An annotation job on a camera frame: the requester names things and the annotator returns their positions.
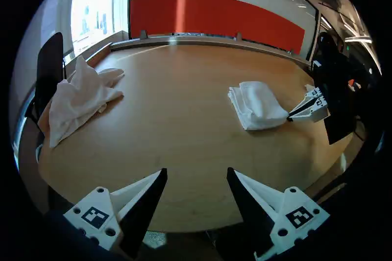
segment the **screw hole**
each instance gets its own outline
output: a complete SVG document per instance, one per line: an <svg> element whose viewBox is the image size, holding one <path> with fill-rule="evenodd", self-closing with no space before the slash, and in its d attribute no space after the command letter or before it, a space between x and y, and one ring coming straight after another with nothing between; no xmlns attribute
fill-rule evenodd
<svg viewBox="0 0 392 261"><path fill-rule="evenodd" d="M287 235L287 230L284 229L284 228L280 229L280 230L278 231L278 235L279 235L280 237L286 236L286 235Z"/></svg>
<svg viewBox="0 0 392 261"><path fill-rule="evenodd" d="M105 230L105 233L110 237L114 237L116 235L116 231L113 228L108 228Z"/></svg>
<svg viewBox="0 0 392 261"><path fill-rule="evenodd" d="M95 244L99 245L99 240L96 237L91 237L90 240Z"/></svg>

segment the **chair backrest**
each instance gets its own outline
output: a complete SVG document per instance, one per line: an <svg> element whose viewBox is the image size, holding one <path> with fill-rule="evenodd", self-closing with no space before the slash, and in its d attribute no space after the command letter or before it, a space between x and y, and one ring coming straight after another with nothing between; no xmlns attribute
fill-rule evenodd
<svg viewBox="0 0 392 261"><path fill-rule="evenodd" d="M63 80L63 35L55 33L38 53L34 108L37 118L53 97L57 84Z"/></svg>

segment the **ceiling light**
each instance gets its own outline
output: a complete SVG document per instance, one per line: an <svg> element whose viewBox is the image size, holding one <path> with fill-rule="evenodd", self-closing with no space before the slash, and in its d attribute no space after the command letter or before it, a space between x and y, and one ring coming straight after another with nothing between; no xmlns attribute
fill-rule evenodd
<svg viewBox="0 0 392 261"><path fill-rule="evenodd" d="M347 40L345 41L346 43L350 43L350 42L364 42L364 43L372 43L372 40L369 39L356 39L356 40Z"/></svg>
<svg viewBox="0 0 392 261"><path fill-rule="evenodd" d="M345 38L345 42L364 42L364 43L372 43L372 40L369 36L358 36L358 37L351 37L351 38Z"/></svg>
<svg viewBox="0 0 392 261"><path fill-rule="evenodd" d="M332 26L328 23L328 21L322 16L321 20L324 21L324 23L329 27L329 29L332 29Z"/></svg>

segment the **window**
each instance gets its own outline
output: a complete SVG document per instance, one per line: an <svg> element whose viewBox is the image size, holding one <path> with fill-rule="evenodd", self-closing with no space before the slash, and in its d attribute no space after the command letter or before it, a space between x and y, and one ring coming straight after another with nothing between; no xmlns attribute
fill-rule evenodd
<svg viewBox="0 0 392 261"><path fill-rule="evenodd" d="M115 33L113 0L72 0L71 33L75 56Z"/></svg>

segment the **crumpled white cloth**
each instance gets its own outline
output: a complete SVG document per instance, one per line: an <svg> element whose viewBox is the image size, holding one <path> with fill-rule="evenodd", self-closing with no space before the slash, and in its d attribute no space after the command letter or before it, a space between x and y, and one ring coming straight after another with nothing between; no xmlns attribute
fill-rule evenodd
<svg viewBox="0 0 392 261"><path fill-rule="evenodd" d="M228 96L245 130L276 127L289 116L267 84L260 81L245 81L239 88L229 88Z"/></svg>
<svg viewBox="0 0 392 261"><path fill-rule="evenodd" d="M50 110L50 142L54 148L94 115L102 113L106 103L123 95L110 88L124 76L121 69L109 68L97 73L82 56L76 60L75 74L69 82L64 79L57 84Z"/></svg>

